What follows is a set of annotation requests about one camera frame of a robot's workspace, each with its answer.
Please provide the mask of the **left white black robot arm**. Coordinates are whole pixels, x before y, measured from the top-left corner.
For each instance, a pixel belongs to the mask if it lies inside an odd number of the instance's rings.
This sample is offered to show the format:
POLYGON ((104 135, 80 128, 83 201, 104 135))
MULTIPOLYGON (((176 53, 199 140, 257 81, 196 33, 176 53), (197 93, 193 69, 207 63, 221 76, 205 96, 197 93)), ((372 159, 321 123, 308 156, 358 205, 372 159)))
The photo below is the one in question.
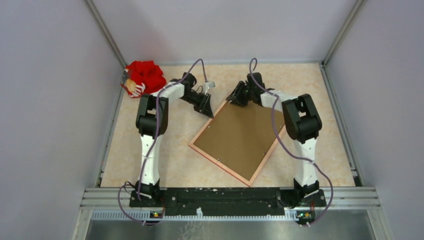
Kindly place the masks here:
POLYGON ((185 72, 181 79, 172 79, 157 92, 143 95, 139 101, 135 125, 141 140, 142 162, 138 181, 135 184, 135 198, 147 206, 154 207, 160 202, 159 157, 163 135, 168 128, 169 105, 183 100, 193 106, 194 111, 214 118, 211 94, 216 86, 206 81, 198 92, 193 89, 197 79, 185 72))

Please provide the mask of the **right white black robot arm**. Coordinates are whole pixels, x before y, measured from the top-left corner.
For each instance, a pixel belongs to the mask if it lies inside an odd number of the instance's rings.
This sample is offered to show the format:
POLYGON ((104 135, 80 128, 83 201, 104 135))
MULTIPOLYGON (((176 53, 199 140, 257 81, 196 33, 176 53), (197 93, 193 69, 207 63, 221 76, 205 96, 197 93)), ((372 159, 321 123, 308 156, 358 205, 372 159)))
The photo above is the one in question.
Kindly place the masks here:
POLYGON ((259 72, 249 73, 246 81, 239 81, 235 89, 226 97, 227 102, 245 107, 253 102, 270 108, 271 114, 283 114, 285 130, 292 139, 296 154, 287 154, 297 160, 293 179, 293 190, 279 199, 279 204, 287 208, 297 205, 307 206, 320 190, 316 168, 316 144, 322 129, 322 120, 312 97, 309 94, 289 95, 273 88, 266 88, 259 72))

